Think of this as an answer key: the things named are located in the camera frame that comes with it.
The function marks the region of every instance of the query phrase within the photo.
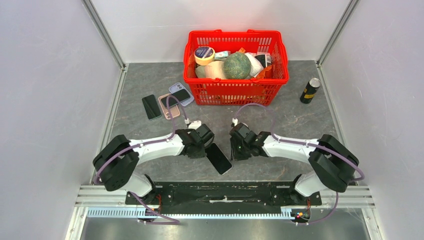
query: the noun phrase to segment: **lavender phone case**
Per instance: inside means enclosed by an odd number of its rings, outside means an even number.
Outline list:
[[[169,92],[171,94],[173,94],[175,92],[180,91],[181,89],[185,89],[188,92],[188,94],[190,95],[189,99],[181,102],[181,105],[183,105],[185,107],[185,106],[191,104],[195,100],[195,98],[193,97],[192,93],[189,90],[187,90],[187,88],[184,85],[181,84],[181,82],[177,82],[174,85],[172,85],[171,87],[169,87]]]

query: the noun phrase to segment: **black can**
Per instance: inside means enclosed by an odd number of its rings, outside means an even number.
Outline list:
[[[310,103],[320,87],[321,81],[318,78],[314,77],[309,80],[302,92],[302,95],[300,96],[300,101],[304,104]]]

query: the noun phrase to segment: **purple label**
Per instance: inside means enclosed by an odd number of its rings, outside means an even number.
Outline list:
[[[201,46],[194,52],[194,55],[200,59],[209,58],[212,54],[214,54],[214,50],[208,46]]]

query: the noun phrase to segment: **black base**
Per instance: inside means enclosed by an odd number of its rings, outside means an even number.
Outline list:
[[[307,198],[294,203],[289,194],[291,181],[155,182],[161,195],[162,214],[278,214],[282,206],[306,206]],[[214,202],[223,200],[242,202]],[[310,196],[313,206],[322,205],[321,195]],[[130,194],[127,205],[139,205]],[[158,205],[154,198],[146,204]]]

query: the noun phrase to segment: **white wall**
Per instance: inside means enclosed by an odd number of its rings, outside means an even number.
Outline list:
[[[388,240],[424,227],[424,1],[360,1],[324,63],[346,144]]]
[[[1,239],[64,239],[119,68],[80,0],[0,2]]]
[[[127,63],[182,62],[190,31],[277,30],[290,60],[316,60],[349,0],[93,0]]]

